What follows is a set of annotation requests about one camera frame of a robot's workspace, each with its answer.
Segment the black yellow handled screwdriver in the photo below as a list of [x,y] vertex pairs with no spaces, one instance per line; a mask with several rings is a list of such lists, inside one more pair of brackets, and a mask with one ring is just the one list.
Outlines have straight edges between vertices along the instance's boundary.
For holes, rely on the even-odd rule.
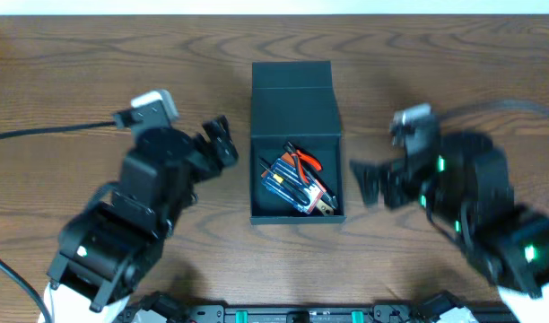
[[286,189],[289,195],[299,204],[302,206],[308,206],[310,204],[309,197],[300,189],[298,188],[294,183],[290,182],[288,179],[286,179],[283,175],[279,175],[278,173],[271,170],[264,162],[260,162],[260,165],[268,172],[270,173],[274,180],[279,183],[279,185]]

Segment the orange black handled pliers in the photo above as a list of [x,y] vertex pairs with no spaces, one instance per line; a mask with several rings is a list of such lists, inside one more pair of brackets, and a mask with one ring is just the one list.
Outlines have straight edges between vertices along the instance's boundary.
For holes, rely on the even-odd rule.
[[283,148],[292,157],[299,180],[303,185],[308,186],[309,180],[307,179],[306,171],[302,164],[306,162],[316,171],[321,171],[323,169],[322,164],[316,158],[297,149],[291,142],[287,142]]

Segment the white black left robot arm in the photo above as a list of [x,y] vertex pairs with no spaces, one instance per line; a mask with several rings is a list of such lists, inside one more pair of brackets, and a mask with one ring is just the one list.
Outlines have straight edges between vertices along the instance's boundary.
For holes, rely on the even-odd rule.
[[122,161],[119,179],[99,188],[65,225],[48,270],[43,322],[112,322],[161,259],[195,185],[238,160],[226,117],[190,136],[145,122]]

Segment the black cardboard box with lid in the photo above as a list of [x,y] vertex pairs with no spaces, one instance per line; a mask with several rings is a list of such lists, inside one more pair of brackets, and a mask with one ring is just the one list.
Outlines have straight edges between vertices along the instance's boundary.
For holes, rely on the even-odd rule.
[[[305,214],[264,182],[270,175],[261,167],[275,166],[285,154],[284,146],[317,159],[322,170],[305,167],[330,196],[335,211],[315,209]],[[259,224],[342,223],[344,213],[342,128],[328,61],[256,62],[252,65],[251,132],[249,151],[250,222]]]

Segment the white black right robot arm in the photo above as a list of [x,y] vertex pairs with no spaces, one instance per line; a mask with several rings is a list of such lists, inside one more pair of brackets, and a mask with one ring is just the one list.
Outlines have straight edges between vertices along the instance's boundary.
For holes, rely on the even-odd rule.
[[488,135],[436,135],[403,158],[350,167],[365,205],[419,204],[518,321],[549,322],[549,216],[516,202],[506,154]]

